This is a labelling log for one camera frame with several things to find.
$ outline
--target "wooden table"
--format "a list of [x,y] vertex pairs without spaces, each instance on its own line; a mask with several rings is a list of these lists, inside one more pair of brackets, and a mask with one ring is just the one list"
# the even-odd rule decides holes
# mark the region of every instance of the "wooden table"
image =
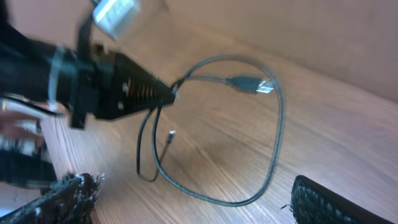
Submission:
[[[205,57],[259,58],[283,84],[285,136],[265,195],[246,207],[227,208],[190,197],[162,177],[153,183],[138,178],[136,139],[145,113],[112,123],[89,117],[85,131],[69,129],[67,119],[46,120],[44,134],[59,177],[67,171],[106,174],[95,212],[99,222],[294,223],[291,212],[280,207],[290,202],[299,174],[398,222],[397,104],[166,13],[122,50],[168,84]],[[257,71],[222,62],[199,72]],[[275,93],[248,95],[216,83],[186,83],[160,117],[159,150],[168,132],[177,131],[163,165],[193,190],[225,200],[248,198],[265,177],[276,121]],[[142,148],[146,175],[155,172],[151,124]]]

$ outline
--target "metal connector tip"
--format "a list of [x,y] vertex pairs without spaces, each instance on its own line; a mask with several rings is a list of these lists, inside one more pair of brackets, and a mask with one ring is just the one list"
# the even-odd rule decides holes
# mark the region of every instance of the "metal connector tip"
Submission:
[[261,81],[257,88],[257,92],[260,93],[270,93],[272,90],[274,90],[274,82],[271,80]]
[[175,134],[175,130],[169,132],[169,136],[167,136],[167,140],[166,140],[167,144],[170,144],[173,141],[174,134]]

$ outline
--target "black device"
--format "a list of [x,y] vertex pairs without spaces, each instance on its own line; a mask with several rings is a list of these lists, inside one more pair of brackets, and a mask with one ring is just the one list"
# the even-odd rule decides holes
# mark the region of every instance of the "black device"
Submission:
[[58,52],[59,46],[30,40],[15,30],[7,21],[4,0],[0,6],[2,94],[47,101],[53,89],[56,100],[70,111],[70,126],[79,129],[87,113],[113,120],[174,102],[173,91],[139,64],[120,52],[105,53],[102,45],[90,45],[91,15],[79,28],[76,50]]

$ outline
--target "usb connector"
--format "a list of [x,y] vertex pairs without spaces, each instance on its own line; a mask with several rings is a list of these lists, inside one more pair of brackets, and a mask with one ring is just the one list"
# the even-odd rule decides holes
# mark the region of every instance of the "usb connector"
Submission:
[[274,84],[271,80],[263,80],[261,78],[245,75],[227,78],[227,84],[238,90],[251,93],[270,93],[274,89]]

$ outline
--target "black woven object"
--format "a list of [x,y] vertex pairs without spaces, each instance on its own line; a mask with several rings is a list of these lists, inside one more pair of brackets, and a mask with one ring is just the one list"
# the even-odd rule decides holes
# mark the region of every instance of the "black woven object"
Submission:
[[391,223],[303,175],[295,179],[290,209],[298,224]]
[[67,174],[31,203],[0,217],[0,224],[91,224],[103,176]]

